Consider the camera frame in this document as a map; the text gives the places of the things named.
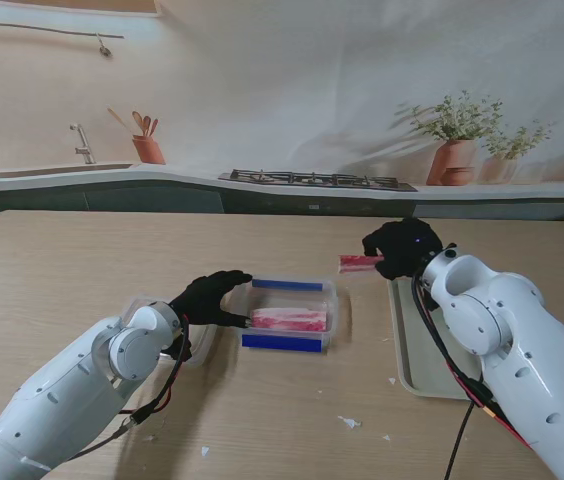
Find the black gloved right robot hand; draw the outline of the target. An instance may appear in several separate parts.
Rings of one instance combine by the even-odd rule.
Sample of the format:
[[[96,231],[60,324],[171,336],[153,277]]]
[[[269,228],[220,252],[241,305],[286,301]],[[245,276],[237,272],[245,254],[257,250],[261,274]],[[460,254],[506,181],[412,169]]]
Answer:
[[[381,256],[375,265],[387,280],[413,277],[443,250],[431,226],[417,218],[384,223],[362,239],[365,256]]]

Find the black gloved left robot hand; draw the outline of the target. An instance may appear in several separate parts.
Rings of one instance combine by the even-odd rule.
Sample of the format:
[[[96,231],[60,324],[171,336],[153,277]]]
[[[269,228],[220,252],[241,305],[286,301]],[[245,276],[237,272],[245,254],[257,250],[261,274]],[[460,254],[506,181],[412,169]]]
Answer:
[[[191,325],[217,325],[247,328],[249,317],[222,309],[223,298],[235,287],[251,282],[253,277],[241,270],[218,271],[195,279],[168,305]]]

